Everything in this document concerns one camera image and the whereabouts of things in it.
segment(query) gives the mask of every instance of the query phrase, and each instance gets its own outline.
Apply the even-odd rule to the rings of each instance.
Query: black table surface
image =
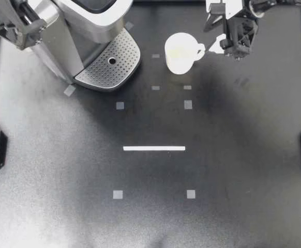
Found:
[[[301,247],[301,9],[269,11],[244,60],[207,53],[171,74],[171,34],[205,44],[220,34],[202,32],[204,13],[134,5],[142,64],[110,94],[77,86],[67,97],[35,54],[1,43],[0,247]]]

